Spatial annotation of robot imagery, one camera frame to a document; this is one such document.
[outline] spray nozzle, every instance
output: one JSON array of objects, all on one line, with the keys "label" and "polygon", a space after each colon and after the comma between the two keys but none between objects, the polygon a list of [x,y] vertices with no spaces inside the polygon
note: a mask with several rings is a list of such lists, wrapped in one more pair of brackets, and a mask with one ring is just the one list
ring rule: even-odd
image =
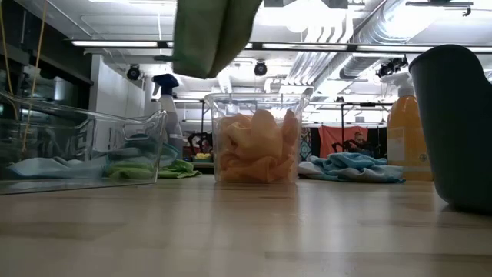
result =
[{"label": "spray nozzle", "polygon": [[155,83],[153,96],[161,89],[161,95],[172,95],[172,89],[179,86],[178,80],[171,74],[156,75],[152,77]]},{"label": "spray nozzle", "polygon": [[398,97],[415,95],[414,83],[409,72],[384,76],[381,81],[393,85],[398,91]]}]

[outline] green cloth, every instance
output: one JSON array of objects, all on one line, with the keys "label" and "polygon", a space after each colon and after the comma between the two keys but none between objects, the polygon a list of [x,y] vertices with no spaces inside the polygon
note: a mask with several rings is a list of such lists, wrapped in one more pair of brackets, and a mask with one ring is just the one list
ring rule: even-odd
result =
[{"label": "green cloth", "polygon": [[173,72],[215,78],[244,49],[262,0],[180,0]]},{"label": "green cloth", "polygon": [[163,179],[181,179],[201,175],[198,170],[193,170],[189,162],[177,159],[170,166],[159,170],[158,177]]},{"label": "green cloth", "polygon": [[[152,179],[154,167],[140,162],[119,162],[106,169],[105,174],[111,179]],[[163,179],[181,179],[201,175],[193,170],[189,162],[177,159],[170,166],[159,169],[158,177]]]},{"label": "green cloth", "polygon": [[111,179],[151,179],[154,167],[141,162],[117,162],[106,169]]}]

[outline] orange spray bottle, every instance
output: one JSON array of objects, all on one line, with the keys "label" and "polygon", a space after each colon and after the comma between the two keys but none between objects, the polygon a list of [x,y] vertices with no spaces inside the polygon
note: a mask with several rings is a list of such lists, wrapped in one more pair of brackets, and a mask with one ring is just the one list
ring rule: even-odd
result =
[{"label": "orange spray bottle", "polygon": [[396,86],[399,97],[387,119],[388,165],[403,166],[406,180],[432,181],[434,177],[411,75],[407,72],[389,75],[383,77],[382,82]]}]

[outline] gray bin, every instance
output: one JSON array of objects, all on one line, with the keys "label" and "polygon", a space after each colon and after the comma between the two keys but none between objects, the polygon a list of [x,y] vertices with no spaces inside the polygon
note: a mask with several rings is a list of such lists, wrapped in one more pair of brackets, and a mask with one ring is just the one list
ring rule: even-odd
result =
[{"label": "gray bin", "polygon": [[475,54],[442,45],[410,64],[439,196],[492,213],[492,85]]}]

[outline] table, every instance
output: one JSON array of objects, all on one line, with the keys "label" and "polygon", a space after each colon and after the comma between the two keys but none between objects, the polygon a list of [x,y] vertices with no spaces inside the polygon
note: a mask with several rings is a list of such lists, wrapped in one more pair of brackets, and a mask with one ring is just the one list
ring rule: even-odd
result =
[{"label": "table", "polygon": [[10,276],[492,276],[492,219],[432,183],[157,185],[0,197]]}]

